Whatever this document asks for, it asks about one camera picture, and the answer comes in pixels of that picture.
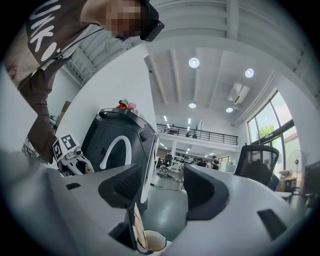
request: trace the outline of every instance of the round ceiling light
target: round ceiling light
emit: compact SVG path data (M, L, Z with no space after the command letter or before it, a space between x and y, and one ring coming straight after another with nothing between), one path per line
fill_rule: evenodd
M225 110L227 113L231 113L232 111L234 111L234 109L232 107L228 107L226 110Z
M248 68L245 72L244 72L244 75L247 77L247 78L252 78L254 76L255 72L252 68Z
M194 109L196 106L197 106L197 105L196 105L195 102L192 102L192 103L189 104L189 108L190 108L190 109Z
M193 69L199 67L200 65L200 61L196 58L196 57L193 57L189 60L189 66Z

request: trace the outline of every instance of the white cup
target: white cup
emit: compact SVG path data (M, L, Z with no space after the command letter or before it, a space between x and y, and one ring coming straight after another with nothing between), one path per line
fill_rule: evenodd
M148 249L144 248L137 240L138 252L144 255L160 254L167 247L167 239L157 231L145 230L144 235L148 244Z

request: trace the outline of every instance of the tree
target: tree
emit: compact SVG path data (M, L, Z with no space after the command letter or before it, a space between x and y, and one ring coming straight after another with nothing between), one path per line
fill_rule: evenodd
M275 126L273 124L259 128L260 138L263 138L264 136L271 134L274 130L275 130ZM277 142L278 142L277 140L274 140L272 143L273 145L275 145Z

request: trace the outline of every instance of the red object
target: red object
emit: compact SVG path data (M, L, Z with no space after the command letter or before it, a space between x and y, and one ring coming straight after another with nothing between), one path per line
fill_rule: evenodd
M124 104L120 104L119 106L116 106L115 108L116 109L123 109L123 110L127 109L126 105L124 105Z

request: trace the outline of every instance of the standing fan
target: standing fan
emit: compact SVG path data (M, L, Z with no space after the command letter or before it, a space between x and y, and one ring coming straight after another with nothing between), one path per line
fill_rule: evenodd
M292 177L297 178L297 187L300 186L306 163L306 155L301 150L294 150L288 157L287 169L292 173Z

